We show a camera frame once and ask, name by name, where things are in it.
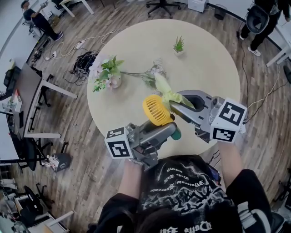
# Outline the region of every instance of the wooden floor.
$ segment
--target wooden floor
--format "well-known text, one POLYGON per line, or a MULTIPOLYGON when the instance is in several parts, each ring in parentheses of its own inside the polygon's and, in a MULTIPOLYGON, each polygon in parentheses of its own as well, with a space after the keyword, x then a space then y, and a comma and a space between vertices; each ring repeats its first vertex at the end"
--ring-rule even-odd
MULTIPOLYGON (((168 18, 166 12, 161 9, 153 12, 151 18, 147 17, 145 3, 128 3, 120 0, 116 3, 116 10, 112 5, 105 8, 100 1, 88 2, 94 15, 91 15, 83 4, 73 9, 75 18, 65 14, 61 18, 57 30, 63 30, 65 43, 62 53, 68 52, 73 45, 84 38, 106 34, 113 29, 116 33, 125 28, 145 20, 168 18)), ((266 67, 266 63, 278 53, 278 49, 268 40, 259 47, 262 52, 260 58, 252 55, 247 47, 251 39, 242 43, 236 38, 236 30, 240 21, 232 16, 226 15, 223 21, 213 17, 214 11, 208 10, 204 14, 188 10, 186 5, 178 10, 169 7, 173 12, 174 19, 183 20, 209 31, 229 51, 239 72, 241 81, 241 102, 246 104, 246 76, 242 69, 244 52, 246 57, 243 66, 249 80, 248 104, 253 103, 265 96, 277 79, 278 66, 266 67)), ((88 50, 100 50, 101 39, 91 39, 85 43, 88 50)), ((60 46, 56 45, 52 51, 57 50, 60 55, 60 46)), ((96 222, 102 206, 116 193, 120 183, 123 162, 111 160, 104 145, 104 137, 95 126, 87 104, 87 85, 81 86, 69 84, 63 79, 66 70, 72 70, 76 57, 84 51, 77 51, 72 56, 62 59, 44 61, 41 58, 36 68, 44 70, 44 77, 53 74, 51 80, 54 84, 71 91, 79 97, 77 100, 49 91, 48 98, 51 108, 42 106, 35 121, 35 132, 59 132, 61 139, 53 140, 54 145, 47 150, 48 154, 59 152, 62 143, 68 142, 67 152, 73 157, 69 169, 54 174, 50 169, 37 165, 34 172, 28 168, 23 174, 17 166, 13 166, 13 175, 19 187, 28 185, 36 191, 35 184, 40 182, 48 187, 47 195, 55 201, 52 213, 60 216, 70 210, 75 214, 66 222, 72 232, 81 233, 87 229, 87 224, 96 222)), ((66 78, 74 80, 70 74, 66 78)), ((285 84, 282 67, 276 86, 285 84)), ((263 187, 271 201, 279 188, 279 179, 284 179, 286 169, 291 162, 291 107, 290 107, 290 85, 287 84, 269 96, 258 111, 256 116, 246 125, 246 133, 238 140, 237 145, 242 154, 246 168, 253 169, 258 175, 263 187)), ((259 104, 250 107, 249 116, 252 116, 259 104)), ((208 161, 216 151, 216 147, 202 154, 208 161)), ((213 160, 215 165, 219 158, 213 160)))

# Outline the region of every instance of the black t-shirt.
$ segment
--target black t-shirt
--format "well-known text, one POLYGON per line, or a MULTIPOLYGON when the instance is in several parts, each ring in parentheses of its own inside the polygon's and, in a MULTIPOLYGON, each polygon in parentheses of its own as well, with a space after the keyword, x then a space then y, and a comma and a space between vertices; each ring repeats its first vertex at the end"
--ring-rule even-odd
POLYGON ((35 13, 35 11, 33 9, 27 9, 26 11, 23 12, 23 17, 26 21, 30 21, 32 20, 34 23, 37 23, 41 20, 43 20, 43 18, 45 18, 41 13, 38 13, 36 17, 32 18, 31 15, 35 13))
POLYGON ((140 200, 118 193, 103 207, 99 222, 89 233, 133 233, 126 212, 147 216, 170 209, 174 218, 158 221, 151 233, 242 232, 237 205, 262 210, 271 223, 271 208, 257 176, 243 170, 226 193, 211 179, 211 172, 197 156, 167 158, 145 174, 140 200))

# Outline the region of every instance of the extension cord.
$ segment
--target extension cord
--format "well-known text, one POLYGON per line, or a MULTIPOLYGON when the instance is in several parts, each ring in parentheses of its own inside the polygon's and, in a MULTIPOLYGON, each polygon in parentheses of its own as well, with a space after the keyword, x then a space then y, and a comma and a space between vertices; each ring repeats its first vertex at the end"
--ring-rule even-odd
POLYGON ((85 43, 84 40, 79 41, 78 44, 76 44, 76 49, 80 49, 83 46, 84 43, 85 43))

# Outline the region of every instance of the chair base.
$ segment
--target chair base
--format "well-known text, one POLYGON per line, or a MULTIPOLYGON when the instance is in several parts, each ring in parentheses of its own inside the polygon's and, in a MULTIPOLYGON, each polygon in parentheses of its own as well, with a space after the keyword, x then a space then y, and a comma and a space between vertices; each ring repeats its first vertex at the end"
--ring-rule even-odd
POLYGON ((155 7, 153 9, 151 9, 148 13, 147 13, 147 17, 150 18, 151 16, 151 12, 155 11, 156 9, 159 9, 159 8, 163 8, 169 15, 170 15, 170 19, 172 19, 172 14, 171 12, 168 10, 168 8, 166 8, 166 6, 177 6, 178 7, 178 10, 181 10, 181 7, 179 4, 171 4, 171 3, 167 3, 166 0, 160 0, 159 3, 150 3, 150 2, 147 2, 146 3, 146 7, 149 8, 151 5, 154 5, 155 7))

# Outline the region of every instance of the white cable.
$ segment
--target white cable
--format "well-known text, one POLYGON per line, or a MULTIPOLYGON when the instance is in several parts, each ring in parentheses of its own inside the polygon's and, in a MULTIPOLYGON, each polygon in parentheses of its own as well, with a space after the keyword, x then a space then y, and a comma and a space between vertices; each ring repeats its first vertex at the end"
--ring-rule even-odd
POLYGON ((278 80, 279 80, 279 77, 280 77, 280 67, 281 67, 281 64, 279 65, 279 71, 278 71, 278 77, 277 77, 277 80, 276 80, 274 86, 272 87, 271 91, 266 95, 265 98, 260 99, 260 100, 258 100, 258 101, 256 101, 256 102, 253 102, 253 103, 250 104, 247 108, 249 108, 249 107, 252 106, 253 104, 256 104, 256 103, 258 103, 258 102, 260 102, 260 101, 262 101, 262 100, 265 100, 265 99, 268 97, 268 95, 272 93, 272 91, 273 91, 274 87, 276 86, 276 84, 277 84, 277 82, 278 82, 278 80))
MULTIPOLYGON (((101 39, 101 43, 102 43, 103 45, 106 45, 106 44, 103 43, 103 39, 104 39, 104 37, 107 36, 107 35, 109 35, 109 34, 111 34, 111 33, 115 33, 115 32, 116 32, 116 30, 114 29, 114 30, 112 30, 111 32, 108 32, 108 33, 105 34, 105 35, 100 35, 100 36, 95 36, 95 37, 89 37, 89 38, 84 39, 84 41, 86 41, 86 40, 88 40, 88 39, 93 39, 93 38, 100 38, 100 37, 102 37, 102 39, 101 39)), ((63 48, 63 46, 64 46, 64 42, 59 43, 58 46, 57 46, 57 48, 60 46, 60 44, 62 44, 62 47, 60 48, 60 55, 61 55, 61 56, 60 56, 60 57, 56 57, 55 59, 60 59, 60 58, 63 58, 63 57, 66 57, 66 56, 69 56, 69 55, 73 54, 73 53, 76 51, 76 49, 75 49, 76 46, 78 45, 78 44, 74 45, 74 46, 71 48, 71 50, 70 50, 67 54, 63 55, 63 54, 62 54, 62 48, 63 48)))

